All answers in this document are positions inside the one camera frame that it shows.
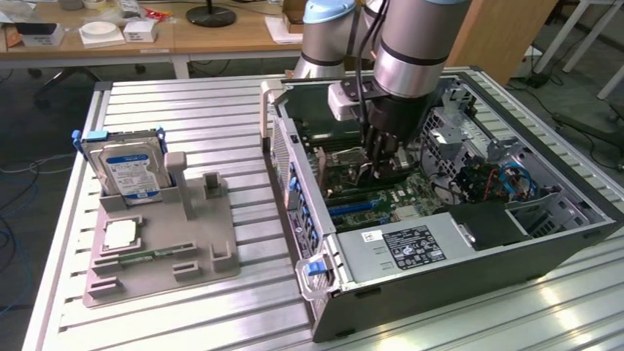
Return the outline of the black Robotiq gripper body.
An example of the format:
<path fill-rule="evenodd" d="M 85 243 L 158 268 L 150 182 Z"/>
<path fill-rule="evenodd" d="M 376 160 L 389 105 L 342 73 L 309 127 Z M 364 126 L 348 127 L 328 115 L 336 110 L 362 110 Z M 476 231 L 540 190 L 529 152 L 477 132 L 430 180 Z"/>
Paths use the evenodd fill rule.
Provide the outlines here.
<path fill-rule="evenodd" d="M 377 135 L 389 135 L 398 142 L 410 141 L 420 130 L 428 108 L 428 95 L 414 99 L 402 99 L 392 95 L 374 98 L 368 109 L 368 144 L 374 141 Z"/>

